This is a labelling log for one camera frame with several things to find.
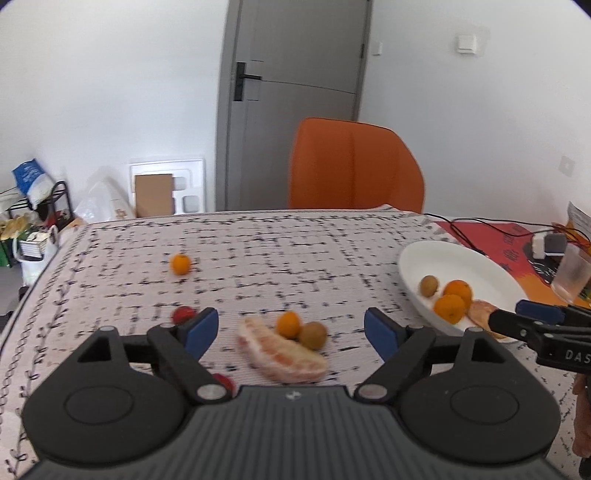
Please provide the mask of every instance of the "patterned tablecloth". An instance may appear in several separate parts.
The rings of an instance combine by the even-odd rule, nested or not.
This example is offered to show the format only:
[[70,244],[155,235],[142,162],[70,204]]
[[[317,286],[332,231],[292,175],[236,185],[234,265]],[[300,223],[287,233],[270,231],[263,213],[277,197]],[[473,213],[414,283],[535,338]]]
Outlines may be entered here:
[[[403,325],[421,321],[397,261],[403,247],[423,239],[455,241],[425,217],[392,209],[216,213],[82,228],[0,339],[0,480],[35,460],[19,417],[26,398],[102,325],[144,333],[179,305],[215,307],[219,336],[202,363],[237,384],[268,384],[237,351],[236,326],[247,314],[291,309],[329,328],[330,372],[322,383],[354,388],[381,362],[363,334],[365,310],[379,307]],[[199,259],[187,277],[168,267],[178,252]],[[577,478],[572,375],[537,366],[521,343],[508,348],[560,403],[563,423],[548,458]]]

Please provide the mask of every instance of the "kiwi fruit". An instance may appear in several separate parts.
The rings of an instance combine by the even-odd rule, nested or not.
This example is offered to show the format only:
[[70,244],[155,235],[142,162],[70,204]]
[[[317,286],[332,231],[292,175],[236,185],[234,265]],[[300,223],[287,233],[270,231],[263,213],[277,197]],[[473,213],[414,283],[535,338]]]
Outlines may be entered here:
[[433,277],[433,275],[427,275],[421,280],[419,290],[423,297],[428,299],[433,297],[439,288],[439,280]]
[[298,340],[309,350],[320,350],[326,343],[327,334],[326,327],[320,322],[310,322],[302,326]]

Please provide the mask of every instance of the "light switch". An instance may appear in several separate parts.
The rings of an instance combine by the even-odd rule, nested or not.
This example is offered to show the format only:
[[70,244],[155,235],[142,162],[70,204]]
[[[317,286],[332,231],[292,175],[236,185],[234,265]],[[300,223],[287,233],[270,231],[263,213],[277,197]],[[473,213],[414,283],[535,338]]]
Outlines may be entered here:
[[475,35],[458,35],[457,51],[475,55],[478,50],[478,39]]
[[378,57],[384,51],[384,42],[372,40],[369,44],[369,53],[374,57]]

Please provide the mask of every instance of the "blue bag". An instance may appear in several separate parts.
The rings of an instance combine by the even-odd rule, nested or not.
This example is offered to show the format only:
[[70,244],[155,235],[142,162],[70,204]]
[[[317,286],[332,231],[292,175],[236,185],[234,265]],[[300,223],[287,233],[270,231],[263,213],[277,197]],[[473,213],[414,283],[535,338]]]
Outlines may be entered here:
[[35,158],[21,163],[12,174],[17,181],[18,189],[27,196],[33,209],[51,195],[54,182]]

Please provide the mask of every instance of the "gray door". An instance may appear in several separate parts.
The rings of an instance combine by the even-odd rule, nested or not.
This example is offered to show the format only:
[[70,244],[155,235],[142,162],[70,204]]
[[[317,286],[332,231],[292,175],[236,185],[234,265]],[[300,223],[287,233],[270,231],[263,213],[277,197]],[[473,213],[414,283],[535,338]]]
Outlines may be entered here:
[[287,207],[301,120],[351,120],[368,0],[243,0],[228,133],[229,210]]

